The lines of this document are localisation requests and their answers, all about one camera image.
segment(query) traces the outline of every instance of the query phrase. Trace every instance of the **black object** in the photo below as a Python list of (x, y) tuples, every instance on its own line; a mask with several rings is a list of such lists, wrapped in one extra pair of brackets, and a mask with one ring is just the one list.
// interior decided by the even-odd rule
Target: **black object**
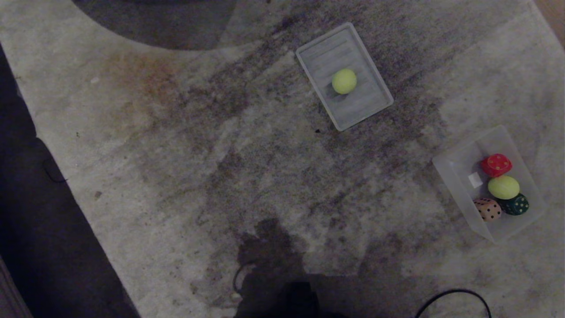
[(310, 283), (295, 282), (287, 286), (284, 303), (274, 306), (262, 318), (347, 318), (340, 313), (321, 312), (318, 296)]
[(43, 170), (45, 170), (45, 173), (47, 174), (47, 176), (49, 177), (49, 179), (51, 179), (51, 181), (53, 181), (53, 182), (55, 182), (55, 183), (64, 183), (64, 182), (66, 182), (66, 181), (67, 181), (66, 179), (62, 179), (62, 178), (56, 179), (56, 178), (53, 178), (53, 177), (51, 176), (51, 173), (49, 172), (49, 169), (47, 168), (47, 163), (49, 163), (49, 162), (52, 162), (52, 163), (55, 164), (55, 161), (53, 160), (53, 158), (45, 159), (45, 160), (43, 160), (43, 163), (41, 164), (41, 165), (43, 166)]
[(416, 316), (414, 318), (420, 318), (420, 316), (422, 315), (422, 313), (429, 307), (429, 305), (431, 305), (433, 302), (435, 302), (436, 300), (442, 298), (443, 296), (447, 296), (449, 294), (455, 294), (455, 293), (465, 293), (465, 294), (470, 294), (473, 295), (477, 298), (479, 298), (483, 304), (485, 305), (486, 308), (486, 312), (489, 315), (489, 318), (492, 318), (492, 315), (490, 314), (490, 308), (489, 305), (486, 303), (486, 301), (481, 297), (481, 295), (477, 294), (476, 292), (472, 291), (472, 290), (467, 290), (467, 289), (452, 289), (452, 290), (448, 290), (448, 291), (444, 291), (441, 294), (438, 294), (434, 297), (432, 297), (432, 299), (428, 300), (423, 306), (422, 308), (420, 308), (420, 310), (418, 310), (418, 313), (416, 314)]

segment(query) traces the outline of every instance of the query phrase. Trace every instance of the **wooden floor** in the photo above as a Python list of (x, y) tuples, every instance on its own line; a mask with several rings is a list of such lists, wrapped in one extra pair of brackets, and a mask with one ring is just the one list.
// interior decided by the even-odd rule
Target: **wooden floor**
[(565, 0), (536, 0), (537, 6), (565, 46)]

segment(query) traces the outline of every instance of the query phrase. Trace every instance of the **plastic container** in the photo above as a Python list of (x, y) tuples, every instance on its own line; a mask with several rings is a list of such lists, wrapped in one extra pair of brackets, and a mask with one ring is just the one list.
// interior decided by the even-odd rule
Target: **plastic container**
[[(345, 23), (296, 50), (336, 129), (343, 131), (392, 105), (394, 99), (351, 23)], [(332, 77), (349, 68), (357, 86), (345, 95), (333, 90)]]
[[(503, 213), (497, 221), (484, 222), (475, 208), (473, 199), (494, 198), (487, 189), (490, 177), (482, 171), (480, 161), (495, 153), (506, 155), (512, 162), (514, 167), (506, 175), (520, 183), (520, 193), (528, 198), (530, 207), (520, 216)], [(434, 157), (433, 164), (471, 229), (494, 243), (518, 233), (546, 211), (547, 205), (540, 195), (540, 190), (504, 126), (495, 127), (462, 141)]]

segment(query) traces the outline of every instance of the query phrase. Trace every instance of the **green die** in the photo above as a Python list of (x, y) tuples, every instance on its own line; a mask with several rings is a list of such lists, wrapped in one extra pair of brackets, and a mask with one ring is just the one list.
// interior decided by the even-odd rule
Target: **green die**
[(518, 194), (510, 200), (499, 200), (502, 210), (511, 216), (519, 216), (529, 209), (528, 199), (523, 194)]

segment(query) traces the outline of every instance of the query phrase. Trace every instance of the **die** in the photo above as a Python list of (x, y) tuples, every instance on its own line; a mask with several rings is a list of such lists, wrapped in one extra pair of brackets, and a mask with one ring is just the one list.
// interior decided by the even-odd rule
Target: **die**
[(498, 203), (502, 210), (511, 216), (519, 216), (526, 213), (529, 209), (528, 198), (523, 194), (518, 194), (510, 200), (499, 200)]
[(500, 204), (493, 199), (481, 198), (473, 200), (473, 203), (475, 203), (475, 207), (479, 210), (479, 213), (485, 222), (497, 220), (502, 214)]
[(496, 153), (481, 161), (481, 168), (491, 178), (500, 177), (512, 169), (512, 162), (503, 154)]

